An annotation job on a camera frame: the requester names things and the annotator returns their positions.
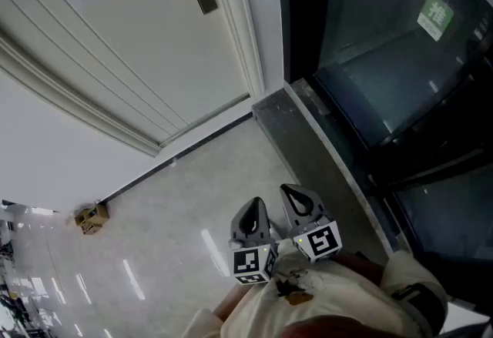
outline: green sign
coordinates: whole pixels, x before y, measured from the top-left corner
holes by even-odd
[[[418,16],[418,24],[438,41],[452,19],[454,12],[442,0],[426,0]]]

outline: white door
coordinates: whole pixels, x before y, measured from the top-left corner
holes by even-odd
[[[221,8],[197,0],[0,0],[0,27],[157,142],[248,94]]]

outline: door molding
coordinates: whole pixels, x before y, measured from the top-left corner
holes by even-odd
[[[252,97],[265,93],[257,37],[248,0],[217,0],[233,40],[243,80]]]
[[[158,142],[132,129],[55,77],[1,29],[0,69],[41,99],[89,127],[152,157],[161,150]]]

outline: glossy floor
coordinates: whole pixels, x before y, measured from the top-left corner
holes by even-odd
[[[214,308],[228,275],[230,220],[254,196],[282,222],[290,174],[249,119],[109,204],[83,236],[66,215],[15,214],[12,289],[35,296],[58,337],[177,337]]]

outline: white cloth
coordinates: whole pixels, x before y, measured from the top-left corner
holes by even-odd
[[[292,306],[278,296],[274,277],[293,275],[290,281],[314,295],[312,300]],[[421,337],[416,321],[386,294],[388,289],[391,291],[387,293],[393,293],[414,283],[431,283],[446,304],[445,291],[438,281],[407,253],[397,252],[391,257],[378,287],[336,262],[310,264],[284,240],[269,283],[255,285],[225,323],[209,310],[200,310],[183,338],[272,338],[291,323],[326,315],[351,317],[399,336]]]

